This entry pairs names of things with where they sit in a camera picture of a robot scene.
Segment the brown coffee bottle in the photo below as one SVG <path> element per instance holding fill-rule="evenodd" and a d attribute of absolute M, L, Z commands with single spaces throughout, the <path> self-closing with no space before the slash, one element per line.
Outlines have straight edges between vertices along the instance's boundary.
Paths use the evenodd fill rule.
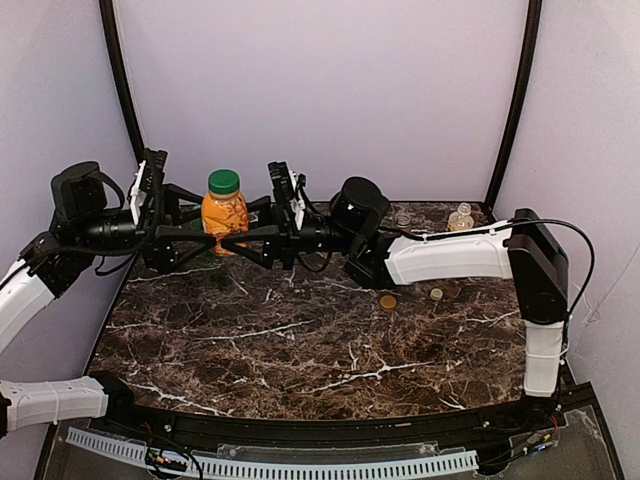
<path fill-rule="evenodd" d="M 405 211 L 396 212 L 393 217 L 394 225 L 399 229 L 408 229 L 411 226 L 411 215 Z"/>

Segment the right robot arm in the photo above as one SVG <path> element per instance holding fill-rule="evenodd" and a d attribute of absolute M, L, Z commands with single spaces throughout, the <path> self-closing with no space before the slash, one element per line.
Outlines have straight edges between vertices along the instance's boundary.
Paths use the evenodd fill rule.
<path fill-rule="evenodd" d="M 290 269 L 304 253 L 340 253 L 344 270 L 366 289 L 423 281 L 500 278 L 513 281 L 526 327 L 524 393 L 549 398 L 557 390 L 567 324 L 569 260 L 550 232 L 552 219 L 519 209 L 505 221 L 462 232 L 409 233 L 386 227 L 389 200 L 370 180 L 348 178 L 328 214 L 306 205 L 289 173 L 273 172 L 273 197 L 252 204 L 258 224 L 223 239 L 224 249 L 270 268 Z"/>

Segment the gold bottle cap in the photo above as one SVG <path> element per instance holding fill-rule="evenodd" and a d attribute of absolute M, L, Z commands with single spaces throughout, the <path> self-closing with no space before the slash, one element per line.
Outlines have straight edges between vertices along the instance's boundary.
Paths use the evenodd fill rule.
<path fill-rule="evenodd" d="M 379 300 L 380 307 L 384 311 L 394 311 L 397 308 L 398 301 L 393 295 L 384 295 Z"/>

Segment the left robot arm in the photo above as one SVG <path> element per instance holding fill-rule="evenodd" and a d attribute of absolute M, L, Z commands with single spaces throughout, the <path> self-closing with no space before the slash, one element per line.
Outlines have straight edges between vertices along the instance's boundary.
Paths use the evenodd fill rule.
<path fill-rule="evenodd" d="M 149 268 L 170 273 L 215 246 L 213 236 L 182 229 L 197 215 L 183 211 L 181 201 L 197 204 L 201 199 L 164 183 L 163 162 L 162 152 L 144 161 L 130 193 L 95 161 L 72 165 L 52 179 L 49 228 L 29 242 L 1 280 L 3 348 L 96 258 L 141 255 Z M 63 381 L 3 381 L 1 433 L 69 419 L 115 417 L 133 401 L 133 392 L 109 372 Z"/>

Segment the pale yellow bottle cap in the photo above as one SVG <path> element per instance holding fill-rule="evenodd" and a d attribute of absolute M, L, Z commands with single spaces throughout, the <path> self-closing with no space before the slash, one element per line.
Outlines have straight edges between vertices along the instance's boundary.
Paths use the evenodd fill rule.
<path fill-rule="evenodd" d="M 444 293 L 439 288 L 434 288 L 430 292 L 430 297 L 434 301 L 440 301 L 443 298 L 443 296 L 444 296 Z"/>

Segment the yellow tea bottle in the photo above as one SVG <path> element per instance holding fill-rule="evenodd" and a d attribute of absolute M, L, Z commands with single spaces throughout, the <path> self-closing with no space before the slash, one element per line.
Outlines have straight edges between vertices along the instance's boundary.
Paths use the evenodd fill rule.
<path fill-rule="evenodd" d="M 447 229 L 450 232 L 467 231 L 474 227 L 472 207 L 469 203 L 462 202 L 448 218 Z"/>

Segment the orange juice bottle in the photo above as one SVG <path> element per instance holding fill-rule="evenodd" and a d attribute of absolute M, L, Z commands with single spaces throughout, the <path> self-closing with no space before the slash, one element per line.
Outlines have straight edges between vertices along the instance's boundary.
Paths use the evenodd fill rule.
<path fill-rule="evenodd" d="M 219 169 L 209 175 L 201 218 L 204 232 L 216 238 L 213 253 L 233 257 L 233 252 L 222 247 L 222 240 L 247 232 L 250 224 L 246 199 L 240 191 L 240 177 L 234 170 Z"/>

